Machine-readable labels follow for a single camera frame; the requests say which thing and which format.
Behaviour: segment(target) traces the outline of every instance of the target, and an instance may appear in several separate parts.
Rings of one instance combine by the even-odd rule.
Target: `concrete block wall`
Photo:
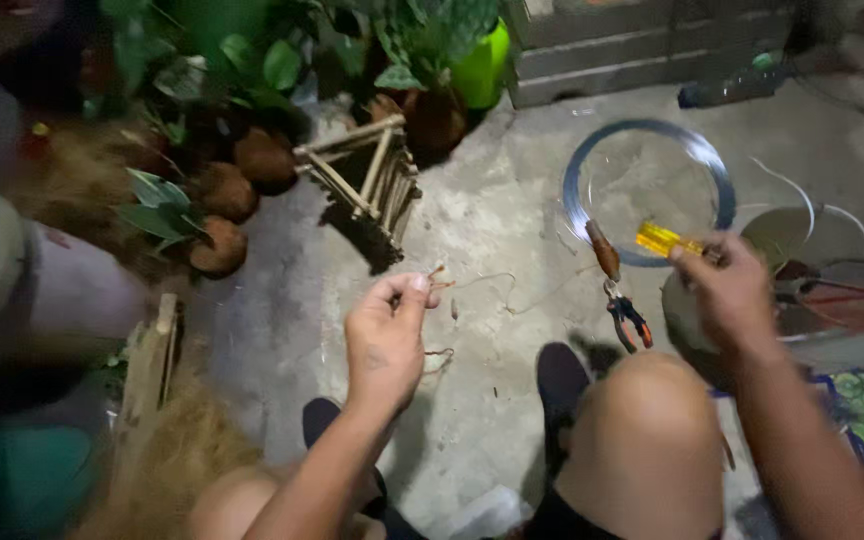
[[[787,0],[540,2],[508,6],[517,108],[728,76],[782,48],[793,13]]]

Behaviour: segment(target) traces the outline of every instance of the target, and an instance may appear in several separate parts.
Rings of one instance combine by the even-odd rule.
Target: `knee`
[[[198,496],[189,515],[195,540],[240,540],[279,485],[259,467],[227,472]]]
[[[702,377],[682,359],[641,352],[620,361],[594,399],[618,429],[655,442],[705,440],[718,431],[715,408]]]

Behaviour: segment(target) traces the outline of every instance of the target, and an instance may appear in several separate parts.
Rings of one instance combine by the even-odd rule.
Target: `wooden handle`
[[[599,224],[595,223],[594,219],[589,219],[585,222],[585,232],[588,233],[588,238],[592,240],[592,251],[595,252],[595,259],[598,260],[599,266],[606,276],[614,282],[622,279],[619,274],[619,259],[616,248],[612,247],[609,240],[606,239]]]

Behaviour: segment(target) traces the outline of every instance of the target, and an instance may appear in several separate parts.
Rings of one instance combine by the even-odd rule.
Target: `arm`
[[[705,332],[730,360],[735,402],[763,489],[798,538],[864,539],[864,468],[777,341],[769,276],[734,234],[725,268],[674,250],[696,286]]]
[[[345,319],[348,398],[295,475],[259,512],[245,540],[338,538],[356,484],[375,466],[385,434],[408,407],[425,361],[423,274],[380,280]]]

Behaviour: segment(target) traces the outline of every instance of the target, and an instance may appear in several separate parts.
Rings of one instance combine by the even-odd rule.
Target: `orange pliers handle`
[[[635,332],[642,338],[642,345],[646,349],[652,348],[652,330],[649,329],[649,325],[645,323],[642,315],[632,306],[632,300],[624,296],[612,298],[608,301],[606,310],[611,313],[612,322],[615,324],[615,333],[618,336],[618,340],[625,346],[626,351],[631,354],[639,350],[636,347],[633,334],[630,332],[628,325],[626,325],[627,320],[631,321],[632,325],[635,326]]]

